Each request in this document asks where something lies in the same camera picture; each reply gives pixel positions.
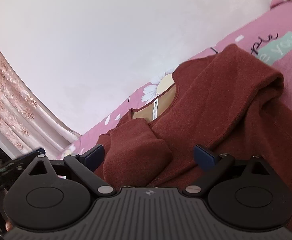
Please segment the dark red knit sweater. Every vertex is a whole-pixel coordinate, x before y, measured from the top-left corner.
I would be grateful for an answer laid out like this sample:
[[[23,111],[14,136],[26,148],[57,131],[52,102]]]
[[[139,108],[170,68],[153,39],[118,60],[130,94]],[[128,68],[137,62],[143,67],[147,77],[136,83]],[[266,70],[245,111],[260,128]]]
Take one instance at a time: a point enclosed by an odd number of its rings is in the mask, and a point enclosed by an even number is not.
[[[187,61],[173,72],[175,97],[131,109],[99,137],[105,159],[97,176],[115,188],[176,186],[202,175],[195,145],[238,159],[261,155],[292,190],[292,111],[280,101],[281,72],[235,45]],[[292,231],[292,218],[288,225]]]

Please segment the pink floral curtain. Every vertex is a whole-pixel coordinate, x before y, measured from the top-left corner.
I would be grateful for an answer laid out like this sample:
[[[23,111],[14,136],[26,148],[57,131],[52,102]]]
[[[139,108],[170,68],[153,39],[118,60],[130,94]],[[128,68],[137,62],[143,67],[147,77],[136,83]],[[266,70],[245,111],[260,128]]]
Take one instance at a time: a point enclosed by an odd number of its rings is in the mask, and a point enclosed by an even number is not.
[[[51,159],[74,152],[74,142],[80,137],[30,91],[1,52],[0,135],[17,155],[42,147]]]

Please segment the pink printed bed sheet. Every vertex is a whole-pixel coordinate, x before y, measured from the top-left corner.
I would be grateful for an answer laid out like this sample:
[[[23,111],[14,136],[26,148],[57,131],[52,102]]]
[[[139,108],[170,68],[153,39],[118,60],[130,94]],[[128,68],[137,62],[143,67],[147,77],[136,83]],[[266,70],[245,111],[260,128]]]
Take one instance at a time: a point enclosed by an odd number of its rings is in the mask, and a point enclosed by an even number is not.
[[[292,110],[292,0],[272,0],[269,11],[194,57],[199,59],[217,54],[232,43],[282,72],[285,90],[280,99]],[[129,109],[140,108],[165,92],[173,83],[172,72],[169,69],[137,89],[103,121],[66,147],[58,157],[63,158],[71,153],[83,154],[95,146],[98,137],[114,128]]]

